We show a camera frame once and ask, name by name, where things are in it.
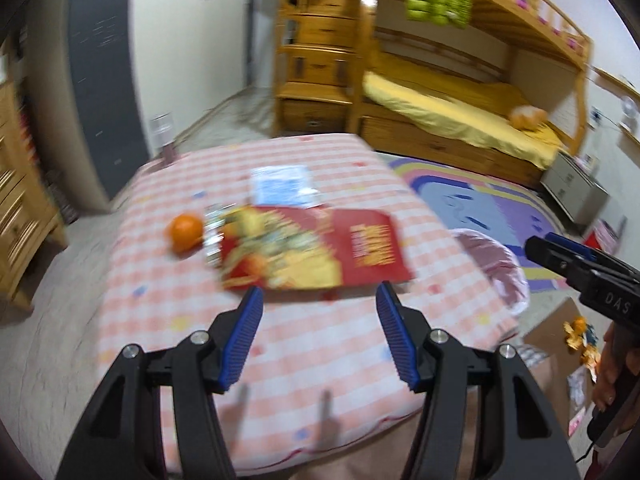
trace nightstand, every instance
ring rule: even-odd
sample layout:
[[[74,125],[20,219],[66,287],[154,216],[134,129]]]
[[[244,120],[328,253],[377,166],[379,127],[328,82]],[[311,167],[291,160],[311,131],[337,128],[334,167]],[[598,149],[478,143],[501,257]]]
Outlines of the nightstand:
[[[541,184],[580,230],[591,224],[609,197],[570,155],[562,152],[546,170]]]

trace orange plush toy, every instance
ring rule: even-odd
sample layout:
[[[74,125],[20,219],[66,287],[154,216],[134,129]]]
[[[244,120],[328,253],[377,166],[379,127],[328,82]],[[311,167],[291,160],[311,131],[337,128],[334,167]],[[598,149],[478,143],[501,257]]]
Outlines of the orange plush toy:
[[[167,228],[171,248],[176,254],[186,253],[202,243],[204,225],[194,215],[182,214],[172,220]]]
[[[546,112],[535,106],[516,106],[509,114],[509,124],[516,130],[537,130],[545,123]]]

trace white wardrobe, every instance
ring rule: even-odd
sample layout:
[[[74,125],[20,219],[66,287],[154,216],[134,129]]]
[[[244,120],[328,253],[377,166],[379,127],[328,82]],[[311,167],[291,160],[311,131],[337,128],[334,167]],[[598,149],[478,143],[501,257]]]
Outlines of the white wardrobe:
[[[248,0],[129,0],[131,69],[149,151],[150,120],[180,134],[245,85]]]

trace blue and white packet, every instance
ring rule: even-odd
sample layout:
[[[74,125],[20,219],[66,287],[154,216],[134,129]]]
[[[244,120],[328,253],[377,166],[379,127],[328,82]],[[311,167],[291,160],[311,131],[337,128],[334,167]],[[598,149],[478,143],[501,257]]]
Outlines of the blue and white packet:
[[[306,166],[265,166],[251,172],[254,205],[315,207],[320,193],[314,189]]]

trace rug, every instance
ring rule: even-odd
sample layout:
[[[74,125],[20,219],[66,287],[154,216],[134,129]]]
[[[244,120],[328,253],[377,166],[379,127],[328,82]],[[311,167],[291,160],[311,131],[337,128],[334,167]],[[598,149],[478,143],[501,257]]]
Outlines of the rug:
[[[416,158],[398,158],[390,166],[447,228],[474,229],[510,248],[532,292],[566,287],[564,279],[524,255],[530,236],[562,234],[562,226],[535,193],[499,178]]]

